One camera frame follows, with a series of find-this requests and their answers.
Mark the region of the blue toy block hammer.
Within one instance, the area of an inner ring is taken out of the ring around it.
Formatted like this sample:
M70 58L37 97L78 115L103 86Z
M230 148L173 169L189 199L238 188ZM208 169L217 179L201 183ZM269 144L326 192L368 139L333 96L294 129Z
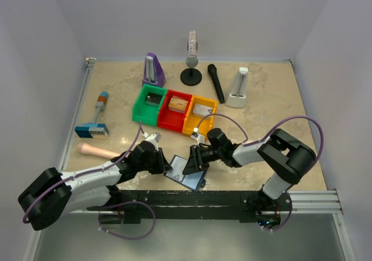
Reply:
M95 113L88 123L81 123L75 126L74 131L80 138L106 139L109 130L105 123L98 123L99 115L105 110L109 94L102 91L95 103Z

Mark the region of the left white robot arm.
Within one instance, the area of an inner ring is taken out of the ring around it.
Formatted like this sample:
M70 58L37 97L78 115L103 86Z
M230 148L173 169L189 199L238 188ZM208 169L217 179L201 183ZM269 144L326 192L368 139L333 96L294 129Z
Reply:
M18 197L24 211L23 223L43 230L61 215L78 209L120 205L116 185L133 179L137 173L163 174L171 170L161 148L142 141L106 163L75 172L44 170Z

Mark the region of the black handheld microphone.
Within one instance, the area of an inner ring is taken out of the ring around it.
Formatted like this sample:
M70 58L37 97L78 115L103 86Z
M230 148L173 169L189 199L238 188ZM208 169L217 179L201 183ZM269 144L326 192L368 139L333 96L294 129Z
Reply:
M216 90L216 94L220 103L225 103L225 97L223 90L221 88L221 84L217 75L217 67L214 64L209 64L208 67L208 74L210 75L214 88Z

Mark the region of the black card stack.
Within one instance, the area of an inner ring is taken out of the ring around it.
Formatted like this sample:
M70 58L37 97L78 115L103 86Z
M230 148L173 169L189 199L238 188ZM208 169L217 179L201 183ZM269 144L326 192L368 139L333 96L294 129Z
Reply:
M145 104L149 106L158 107L163 99L162 94L157 94L154 92L148 92L145 97Z

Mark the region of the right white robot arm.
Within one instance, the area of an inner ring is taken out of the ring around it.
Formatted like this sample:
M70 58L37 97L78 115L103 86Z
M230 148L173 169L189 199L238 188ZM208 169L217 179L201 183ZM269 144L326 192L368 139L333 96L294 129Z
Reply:
M316 159L310 147L280 128L275 129L264 141L250 146L233 144L220 128L211 129L207 139L209 145L190 146L183 175L207 170L209 163L217 160L233 168L266 162L274 171L259 195L260 206L266 210L272 210L279 204L281 194L300 182Z

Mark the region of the yellow plastic bin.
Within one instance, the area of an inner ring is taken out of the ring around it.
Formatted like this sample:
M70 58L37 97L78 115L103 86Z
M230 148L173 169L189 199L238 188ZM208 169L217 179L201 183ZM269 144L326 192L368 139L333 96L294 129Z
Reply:
M191 98L189 108L185 115L184 125L183 125L183 130L182 130L182 133L187 136L190 136L192 134L194 128L197 127L199 122L202 120L202 116L194 115L194 107L197 104L210 107L212 109L212 113L216 113L216 110L217 110L216 100L207 99L201 96L193 95ZM201 122L201 125L199 126L199 133L206 137L208 131L213 128L213 123L214 123L214 116L210 116L204 119Z

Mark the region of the orange card stack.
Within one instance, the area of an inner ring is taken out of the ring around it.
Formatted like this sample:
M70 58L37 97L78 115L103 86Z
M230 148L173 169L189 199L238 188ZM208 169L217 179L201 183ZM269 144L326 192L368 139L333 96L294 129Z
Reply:
M173 96L169 100L168 109L178 113L184 113L186 111L188 101L179 97Z

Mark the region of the glitter microphone on stand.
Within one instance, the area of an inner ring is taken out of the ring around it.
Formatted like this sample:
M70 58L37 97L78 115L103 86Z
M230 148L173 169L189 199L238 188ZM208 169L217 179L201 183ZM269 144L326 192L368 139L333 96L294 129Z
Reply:
M197 32L195 30L192 30L189 32L188 36L187 43L188 56L185 60L185 63L189 68L195 68L198 65L197 51L198 51Z

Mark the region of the black round microphone stand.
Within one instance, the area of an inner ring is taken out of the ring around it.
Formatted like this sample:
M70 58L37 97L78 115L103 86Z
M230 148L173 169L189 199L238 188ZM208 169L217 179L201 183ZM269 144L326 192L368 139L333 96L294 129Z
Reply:
M180 80L187 86L195 86L202 81L202 74L196 68L187 68L181 72Z

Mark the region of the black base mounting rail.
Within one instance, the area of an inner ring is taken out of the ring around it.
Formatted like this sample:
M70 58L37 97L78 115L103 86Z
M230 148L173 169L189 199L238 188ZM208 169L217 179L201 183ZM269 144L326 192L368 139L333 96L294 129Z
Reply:
M276 214L292 210L291 198L283 193L276 200L261 191L112 191L103 207L92 206L89 211L117 211L124 213L124 223L139 223L151 219L150 206L157 219L178 220L238 220L255 223L259 215Z

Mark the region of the purple metronome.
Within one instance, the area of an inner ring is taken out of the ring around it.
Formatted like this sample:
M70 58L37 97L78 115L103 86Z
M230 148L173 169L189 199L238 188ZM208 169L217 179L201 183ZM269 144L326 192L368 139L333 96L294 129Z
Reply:
M158 57L154 53L147 53L144 60L144 75L142 85L149 84L164 87L166 78Z

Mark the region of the white card stack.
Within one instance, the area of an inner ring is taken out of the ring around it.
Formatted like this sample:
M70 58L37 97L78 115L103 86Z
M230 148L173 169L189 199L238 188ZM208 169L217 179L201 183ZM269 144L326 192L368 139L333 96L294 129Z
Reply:
M192 110L192 115L195 117L203 118L209 114L212 114L212 112L213 112L213 107L196 103Z

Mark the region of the red plastic bin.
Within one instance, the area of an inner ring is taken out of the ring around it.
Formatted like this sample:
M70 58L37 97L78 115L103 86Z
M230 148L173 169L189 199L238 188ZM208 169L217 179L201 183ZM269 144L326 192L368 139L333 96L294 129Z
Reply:
M185 102L184 110L172 110L169 103L172 98L178 98ZM167 90L164 101L158 114L157 126L159 128L182 133L187 110L191 103L191 94Z

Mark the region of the white metronome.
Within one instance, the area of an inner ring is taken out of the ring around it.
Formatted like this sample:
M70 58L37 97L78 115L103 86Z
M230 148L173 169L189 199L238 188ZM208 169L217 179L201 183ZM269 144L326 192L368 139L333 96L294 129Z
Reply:
M248 68L240 67L235 74L226 96L226 105L232 108L244 108L248 93Z

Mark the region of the green plastic bin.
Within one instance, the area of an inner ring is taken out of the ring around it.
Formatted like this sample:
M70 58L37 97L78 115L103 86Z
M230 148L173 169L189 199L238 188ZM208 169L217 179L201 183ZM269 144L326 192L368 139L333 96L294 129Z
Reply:
M132 120L156 126L167 89L145 84L133 106Z

